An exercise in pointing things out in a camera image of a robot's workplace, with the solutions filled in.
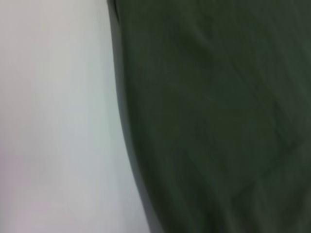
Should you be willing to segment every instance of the white wall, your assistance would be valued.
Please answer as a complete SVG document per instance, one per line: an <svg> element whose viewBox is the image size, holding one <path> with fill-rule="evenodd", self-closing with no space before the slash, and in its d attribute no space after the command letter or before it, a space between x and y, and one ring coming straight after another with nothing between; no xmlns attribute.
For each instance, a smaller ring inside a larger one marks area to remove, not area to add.
<svg viewBox="0 0 311 233"><path fill-rule="evenodd" d="M0 211L3 233L149 231L105 0L0 0Z"/></svg>

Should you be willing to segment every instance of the dark green curtain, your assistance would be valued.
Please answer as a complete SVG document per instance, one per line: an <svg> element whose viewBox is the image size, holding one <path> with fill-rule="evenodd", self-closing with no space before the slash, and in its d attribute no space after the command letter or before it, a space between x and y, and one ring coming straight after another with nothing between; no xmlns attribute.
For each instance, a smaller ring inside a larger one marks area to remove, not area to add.
<svg viewBox="0 0 311 233"><path fill-rule="evenodd" d="M164 231L311 233L311 1L109 3L125 136Z"/></svg>

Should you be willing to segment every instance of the dark green cloth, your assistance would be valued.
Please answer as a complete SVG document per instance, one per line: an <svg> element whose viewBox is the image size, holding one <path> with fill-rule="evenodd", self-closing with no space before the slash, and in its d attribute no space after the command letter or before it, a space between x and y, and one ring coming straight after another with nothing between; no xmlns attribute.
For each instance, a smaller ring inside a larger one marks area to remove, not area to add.
<svg viewBox="0 0 311 233"><path fill-rule="evenodd" d="M138 166L167 233L311 232L311 1L116 0Z"/></svg>

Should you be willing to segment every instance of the white background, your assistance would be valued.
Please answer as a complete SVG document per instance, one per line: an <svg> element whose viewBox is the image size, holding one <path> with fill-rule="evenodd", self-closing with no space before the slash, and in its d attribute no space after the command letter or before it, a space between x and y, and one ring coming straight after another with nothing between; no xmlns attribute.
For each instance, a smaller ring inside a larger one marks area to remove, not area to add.
<svg viewBox="0 0 311 233"><path fill-rule="evenodd" d="M0 0L2 233L147 233L105 0Z"/></svg>

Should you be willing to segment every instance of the dark green fabric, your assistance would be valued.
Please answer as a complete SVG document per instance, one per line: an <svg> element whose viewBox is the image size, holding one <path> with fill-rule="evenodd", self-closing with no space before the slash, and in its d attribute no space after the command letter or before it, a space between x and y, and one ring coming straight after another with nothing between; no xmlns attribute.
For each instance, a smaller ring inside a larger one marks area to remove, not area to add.
<svg viewBox="0 0 311 233"><path fill-rule="evenodd" d="M130 129L167 233L311 232L311 1L116 0Z"/></svg>

